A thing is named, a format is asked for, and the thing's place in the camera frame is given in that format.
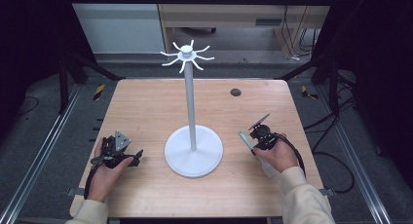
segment person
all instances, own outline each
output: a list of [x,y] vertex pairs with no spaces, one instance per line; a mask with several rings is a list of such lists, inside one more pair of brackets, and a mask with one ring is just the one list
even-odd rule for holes
[[[282,222],[287,223],[335,223],[331,209],[321,192],[307,182],[303,169],[298,167],[297,158],[292,149],[281,139],[271,150],[254,148],[254,153],[265,159],[276,169],[279,175],[284,200],[282,202]],[[100,154],[96,147],[94,154]],[[100,166],[94,175],[88,198],[82,202],[76,215],[66,224],[106,223],[106,197],[115,185],[122,171],[131,162],[131,158],[123,160],[111,169]]]

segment white wall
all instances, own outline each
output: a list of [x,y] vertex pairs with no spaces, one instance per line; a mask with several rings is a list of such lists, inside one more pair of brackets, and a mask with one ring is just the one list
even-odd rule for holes
[[155,4],[73,4],[95,54],[154,54],[164,51]]

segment wooden tabletop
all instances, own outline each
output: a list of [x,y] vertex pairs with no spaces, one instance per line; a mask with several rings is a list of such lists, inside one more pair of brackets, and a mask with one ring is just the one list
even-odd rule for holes
[[[242,94],[232,96],[231,90]],[[119,82],[98,137],[120,131],[131,139],[126,153],[143,149],[137,168],[127,168],[107,199],[109,217],[270,217],[282,216],[283,194],[277,178],[268,177],[239,136],[266,113],[272,132],[286,133],[300,152],[310,183],[322,188],[319,172],[288,85],[281,80],[194,80],[197,125],[215,131],[224,155],[207,176],[186,178],[165,159],[169,136],[188,126],[183,79]],[[79,187],[90,171],[85,168]],[[76,196],[71,215],[82,196]]]

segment forearm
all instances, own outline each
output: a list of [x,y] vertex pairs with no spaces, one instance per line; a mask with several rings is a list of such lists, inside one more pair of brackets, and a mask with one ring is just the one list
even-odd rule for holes
[[283,223],[335,223],[330,206],[319,190],[309,184],[299,167],[288,168],[281,175]]
[[107,205],[93,200],[84,200],[72,220],[66,224],[105,224],[107,222]]

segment white round base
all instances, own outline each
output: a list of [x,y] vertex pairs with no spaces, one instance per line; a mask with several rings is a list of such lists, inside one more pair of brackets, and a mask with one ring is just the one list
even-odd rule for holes
[[224,148],[213,130],[195,125],[197,150],[191,150],[189,126],[176,130],[165,146],[168,165],[185,177],[202,177],[212,172],[221,162]]

